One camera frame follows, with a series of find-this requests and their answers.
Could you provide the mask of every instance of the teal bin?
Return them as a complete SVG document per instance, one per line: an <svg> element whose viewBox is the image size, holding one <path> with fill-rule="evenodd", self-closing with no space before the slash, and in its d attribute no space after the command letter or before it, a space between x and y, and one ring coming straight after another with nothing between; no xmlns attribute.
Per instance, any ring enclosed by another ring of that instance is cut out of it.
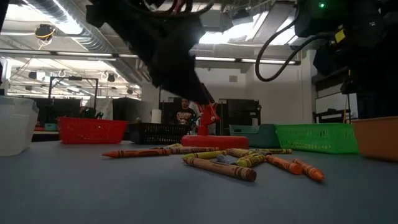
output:
<svg viewBox="0 0 398 224"><path fill-rule="evenodd" d="M229 131L232 136L247 137L250 147L280 148L278 135L275 133L273 124L262 124L260 126L230 125Z"/></svg>

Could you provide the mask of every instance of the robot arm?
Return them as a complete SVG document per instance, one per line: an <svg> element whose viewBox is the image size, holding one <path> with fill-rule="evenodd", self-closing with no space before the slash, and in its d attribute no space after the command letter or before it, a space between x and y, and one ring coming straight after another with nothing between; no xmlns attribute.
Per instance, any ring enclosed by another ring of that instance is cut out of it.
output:
<svg viewBox="0 0 398 224"><path fill-rule="evenodd" d="M213 2L191 12L192 0L175 0L164 12L151 11L165 0L90 0L86 19L101 27L108 23L144 61L156 87L200 104L207 104L205 93L195 73L195 56L189 50L199 42L205 30L199 16L211 9Z"/></svg>

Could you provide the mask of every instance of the white plastic bin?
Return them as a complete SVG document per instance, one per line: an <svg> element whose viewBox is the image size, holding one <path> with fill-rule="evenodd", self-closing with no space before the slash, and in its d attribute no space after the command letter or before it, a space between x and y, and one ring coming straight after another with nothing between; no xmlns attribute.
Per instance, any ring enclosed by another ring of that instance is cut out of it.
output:
<svg viewBox="0 0 398 224"><path fill-rule="evenodd" d="M30 146L38 113L33 100L0 96L0 156L18 155Z"/></svg>

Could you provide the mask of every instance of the man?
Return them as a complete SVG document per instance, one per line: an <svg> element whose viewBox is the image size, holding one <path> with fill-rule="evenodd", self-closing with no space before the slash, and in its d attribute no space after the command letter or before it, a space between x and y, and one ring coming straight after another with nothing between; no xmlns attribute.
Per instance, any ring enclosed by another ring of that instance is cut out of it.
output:
<svg viewBox="0 0 398 224"><path fill-rule="evenodd" d="M190 102L187 99L181 99L181 108L172 114L172 121L175 124L191 125L190 120L196 118L197 114L189 108Z"/></svg>

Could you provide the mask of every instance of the black basket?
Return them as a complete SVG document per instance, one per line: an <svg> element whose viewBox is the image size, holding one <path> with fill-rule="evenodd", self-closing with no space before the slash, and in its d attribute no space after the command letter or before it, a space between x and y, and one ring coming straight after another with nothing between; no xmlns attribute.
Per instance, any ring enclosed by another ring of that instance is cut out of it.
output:
<svg viewBox="0 0 398 224"><path fill-rule="evenodd" d="M175 144L181 142L189 129L187 125L177 124L130 124L129 136L136 144Z"/></svg>

